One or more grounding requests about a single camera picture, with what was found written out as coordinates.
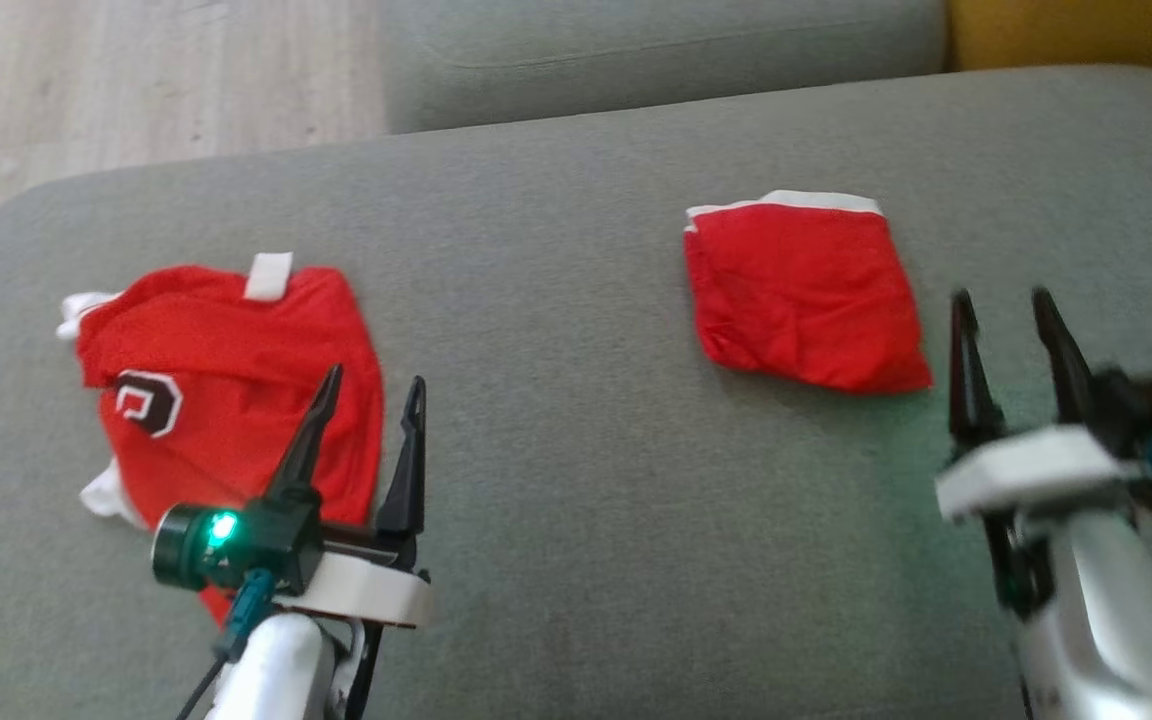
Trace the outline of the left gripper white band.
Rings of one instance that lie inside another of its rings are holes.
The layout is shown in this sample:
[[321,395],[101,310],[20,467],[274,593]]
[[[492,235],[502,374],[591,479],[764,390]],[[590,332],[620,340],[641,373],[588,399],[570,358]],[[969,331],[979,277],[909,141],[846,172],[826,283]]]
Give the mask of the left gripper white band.
[[[326,425],[338,409],[344,367],[334,364],[323,378],[306,414],[271,477],[266,498],[306,502]],[[283,594],[283,609],[381,626],[429,624],[433,584],[417,570],[419,538],[426,518],[426,410],[429,387],[412,379],[399,429],[403,442],[387,497],[376,514],[376,530],[325,525],[325,552],[314,577],[300,596]]]

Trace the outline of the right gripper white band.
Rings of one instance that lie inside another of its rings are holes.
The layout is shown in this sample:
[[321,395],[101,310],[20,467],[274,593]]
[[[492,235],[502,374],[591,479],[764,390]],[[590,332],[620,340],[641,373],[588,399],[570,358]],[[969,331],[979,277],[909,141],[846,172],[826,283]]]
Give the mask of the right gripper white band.
[[[1084,424],[1094,414],[1092,374],[1046,287],[1030,293],[1039,341],[1061,424]],[[1140,477],[1142,462],[1111,455],[1084,425],[1051,425],[1005,437],[1005,414],[992,396],[977,343],[972,296],[952,296],[948,432],[967,454],[935,477],[942,520],[1028,509]]]

